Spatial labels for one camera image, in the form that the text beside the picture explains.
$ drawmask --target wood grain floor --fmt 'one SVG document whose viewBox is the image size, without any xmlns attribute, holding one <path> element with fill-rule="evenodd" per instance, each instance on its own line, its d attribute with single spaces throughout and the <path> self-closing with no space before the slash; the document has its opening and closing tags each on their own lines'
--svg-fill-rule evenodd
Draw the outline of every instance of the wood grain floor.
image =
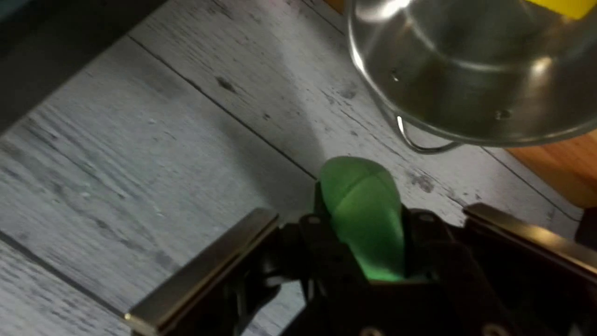
<svg viewBox="0 0 597 336">
<path fill-rule="evenodd" d="M 307 212 L 337 155 L 378 161 L 407 206 L 455 225 L 483 201 L 573 235 L 580 209 L 503 150 L 402 146 L 340 22 L 319 1 L 171 0 L 4 134 L 2 334 L 122 334 L 115 315 L 252 208 Z M 247 332 L 301 306 L 287 286 Z"/>
</svg>

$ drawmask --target metal wire handle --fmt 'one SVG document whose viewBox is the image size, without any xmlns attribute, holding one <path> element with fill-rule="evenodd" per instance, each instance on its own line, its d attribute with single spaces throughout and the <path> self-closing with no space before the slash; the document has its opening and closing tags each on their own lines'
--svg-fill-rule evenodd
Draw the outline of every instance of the metal wire handle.
<svg viewBox="0 0 597 336">
<path fill-rule="evenodd" d="M 452 149 L 462 145 L 459 142 L 450 142 L 446 145 L 440 147 L 422 147 L 414 143 L 407 134 L 406 128 L 404 127 L 404 123 L 402 122 L 401 117 L 396 117 L 396 121 L 398 122 L 398 129 L 400 132 L 397 132 L 398 137 L 404 142 L 404 144 L 409 147 L 412 151 L 425 154 L 425 155 L 432 155 L 432 154 L 439 154 L 447 151 L 451 151 Z"/>
</svg>

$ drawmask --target metal pot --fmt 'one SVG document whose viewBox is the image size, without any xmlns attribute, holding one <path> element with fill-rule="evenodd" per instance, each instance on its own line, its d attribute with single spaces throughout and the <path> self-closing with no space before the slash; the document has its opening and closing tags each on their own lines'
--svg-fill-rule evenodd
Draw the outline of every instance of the metal pot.
<svg viewBox="0 0 597 336">
<path fill-rule="evenodd" d="M 461 143 L 538 145 L 597 128 L 596 8 L 571 19 L 525 0 L 353 0 L 350 54 L 395 121 Z"/>
</svg>

